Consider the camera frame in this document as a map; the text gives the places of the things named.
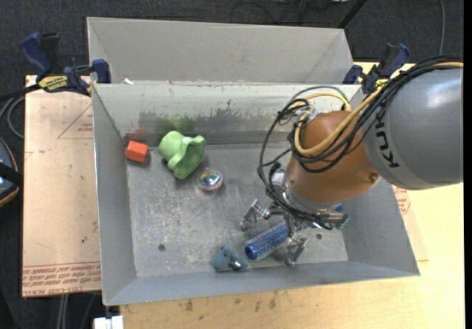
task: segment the yellow wire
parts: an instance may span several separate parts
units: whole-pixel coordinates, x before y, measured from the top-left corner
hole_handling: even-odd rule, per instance
[[[436,63],[433,66],[450,66],[452,68],[462,68],[464,66],[464,63],[443,62],[443,63]],[[383,90],[383,88],[384,87],[382,86],[379,90],[375,91],[370,96],[368,96],[368,98],[366,98],[357,108],[355,108],[354,111],[352,111],[346,118],[344,118],[344,120],[338,125],[338,127],[335,128],[335,130],[327,138],[325,138],[322,142],[320,142],[318,145],[315,145],[312,148],[304,149],[302,147],[302,145],[300,144],[300,131],[301,130],[300,130],[300,126],[297,126],[295,130],[295,136],[294,136],[296,150],[303,156],[309,156],[326,148],[349,125],[351,120],[353,120],[353,118],[359,113],[359,111],[361,111],[364,107],[369,105],[370,102],[373,101],[375,97],[377,97],[377,95]],[[317,94],[318,95],[323,95],[323,94],[332,95],[331,93],[317,93]],[[344,103],[346,103],[343,97],[339,96],[339,98]],[[310,115],[310,113],[303,114],[299,119],[299,123],[305,120],[305,118],[308,115]]]
[[[335,97],[337,98],[338,100],[342,101],[344,106],[345,106],[345,109],[346,111],[350,111],[351,110],[351,105],[349,104],[349,102],[344,98],[342,97],[340,94],[337,94],[337,93],[333,93],[333,92],[330,92],[330,91],[324,91],[322,93],[313,93],[313,94],[309,94],[308,96],[306,97],[303,97],[305,100],[311,100],[312,98],[316,98],[316,97],[325,97],[325,96],[330,96],[330,97]]]
[[[349,125],[350,121],[353,120],[353,118],[359,113],[359,111],[361,111],[365,106],[369,105],[370,102],[373,101],[373,99],[377,97],[380,92],[381,89],[375,91],[370,96],[368,96],[368,98],[366,98],[357,108],[355,108],[354,111],[351,111],[351,113],[344,118],[344,120],[339,124],[339,126],[336,127],[336,129],[327,138],[325,138],[321,143],[315,145],[312,148],[304,149],[300,145],[300,127],[297,126],[294,137],[296,150],[303,156],[308,156],[326,148]],[[303,114],[300,117],[299,122],[303,121],[309,114],[310,113]]]

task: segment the round metal object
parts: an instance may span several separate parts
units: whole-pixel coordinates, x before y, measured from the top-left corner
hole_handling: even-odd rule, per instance
[[[198,186],[205,191],[214,191],[223,183],[223,176],[214,169],[207,168],[198,179]]]

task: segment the blue object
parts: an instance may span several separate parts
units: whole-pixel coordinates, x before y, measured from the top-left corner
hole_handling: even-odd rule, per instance
[[[29,34],[20,42],[20,51],[26,60],[41,71],[40,76],[44,76],[52,71],[52,64],[47,59],[40,44],[39,32]]]
[[[349,72],[346,73],[346,76],[344,76],[344,80],[342,81],[342,83],[344,85],[347,85],[347,84],[352,85],[354,83],[357,83],[358,78],[362,74],[362,72],[363,72],[363,69],[361,66],[358,66],[357,64],[353,65],[351,69],[349,70]]]
[[[57,65],[55,49],[58,45],[58,35],[48,34],[41,37],[39,32],[34,32],[20,42],[21,54],[40,73],[36,77],[36,84],[44,91],[55,93],[59,91],[71,91],[83,95],[89,95],[90,85],[82,80],[81,74],[87,75],[95,72],[98,83],[110,83],[111,74],[108,64],[103,59],[96,59],[91,66],[77,70],[77,68],[66,66],[63,69]]]
[[[220,249],[212,260],[213,268],[217,271],[225,270],[229,267],[231,262],[232,250],[229,247],[224,247]]]
[[[95,73],[97,73],[98,83],[111,83],[111,73],[108,64],[103,59],[96,59],[91,62],[91,66]]]
[[[387,44],[378,66],[373,66],[367,75],[363,76],[362,91],[364,94],[374,92],[375,84],[379,77],[392,76],[410,59],[410,51],[403,44],[394,46]]]
[[[285,220],[246,241],[244,252],[254,262],[259,262],[278,250],[288,239],[288,228]]]

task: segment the gray metal bin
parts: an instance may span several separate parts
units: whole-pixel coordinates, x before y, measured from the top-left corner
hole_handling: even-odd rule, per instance
[[[239,223],[250,203],[269,203],[256,169],[276,112],[313,85],[329,83],[358,100],[358,86],[339,85],[352,65],[342,30],[90,18],[88,34],[91,60],[105,58],[114,79],[92,93],[106,305],[418,274],[385,181],[343,202],[350,220],[342,230],[309,229],[296,265],[267,258],[241,273],[212,268],[222,245],[243,254],[251,233]],[[316,103],[326,111],[340,105],[332,97]],[[156,150],[173,129],[207,140],[185,180]],[[268,159],[287,148],[287,130],[274,133]],[[129,139],[149,144],[146,163],[125,159]],[[196,185],[205,167],[224,176],[210,194]]]

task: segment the yellow clamp label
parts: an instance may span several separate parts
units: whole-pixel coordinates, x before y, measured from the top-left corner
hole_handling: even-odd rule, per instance
[[[68,77],[66,75],[49,75],[45,76],[38,85],[48,91],[54,91],[64,86],[68,86]]]

